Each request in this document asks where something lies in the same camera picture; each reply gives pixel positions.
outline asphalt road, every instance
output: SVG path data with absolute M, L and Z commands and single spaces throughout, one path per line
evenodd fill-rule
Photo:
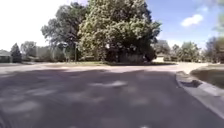
M 224 128 L 169 72 L 0 74 L 0 107 L 0 128 Z

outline curb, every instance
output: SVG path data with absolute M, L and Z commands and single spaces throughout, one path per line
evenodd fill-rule
M 176 81 L 188 94 L 224 119 L 224 90 L 191 77 L 185 72 L 177 72 Z

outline green lawn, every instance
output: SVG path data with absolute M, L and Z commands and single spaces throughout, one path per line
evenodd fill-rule
M 224 65 L 209 65 L 191 72 L 196 78 L 224 88 Z

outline house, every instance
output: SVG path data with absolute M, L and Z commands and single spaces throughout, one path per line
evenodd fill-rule
M 164 58 L 166 55 L 164 54 L 158 54 L 157 58 L 155 60 L 153 60 L 154 62 L 164 62 Z
M 10 63 L 11 55 L 6 50 L 0 50 L 0 63 Z

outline tree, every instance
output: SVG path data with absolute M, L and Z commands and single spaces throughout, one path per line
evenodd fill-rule
M 15 43 L 12 46 L 11 57 L 12 57 L 12 62 L 13 63 L 21 63 L 22 62 L 22 55 L 20 53 L 20 50 L 19 50 L 19 47 L 18 47 L 17 43 Z
M 170 52 L 171 61 L 180 61 L 180 50 L 181 48 L 178 45 L 174 45 Z
M 58 47 L 60 44 L 67 44 L 66 49 L 72 53 L 77 51 L 76 45 L 79 42 L 79 25 L 85 19 L 88 10 L 78 3 L 61 6 L 56 18 L 49 20 L 48 25 L 42 27 L 41 31 L 44 37 L 50 42 L 52 47 Z
M 195 43 L 185 42 L 179 52 L 179 58 L 181 61 L 185 62 L 197 62 L 200 56 L 199 50 Z
M 21 51 L 26 57 L 36 57 L 36 42 L 34 41 L 26 41 L 21 44 Z
M 144 0 L 89 0 L 90 13 L 80 25 L 80 49 L 84 55 L 104 60 L 108 52 L 116 61 L 122 56 L 148 55 L 155 58 L 155 43 L 160 24 L 151 20 Z
M 40 62 L 53 62 L 50 47 L 37 47 L 37 58 Z
M 224 54 L 224 38 L 213 37 L 206 44 L 206 58 L 213 63 L 222 62 Z
M 158 40 L 154 45 L 157 54 L 170 54 L 170 47 L 166 40 Z

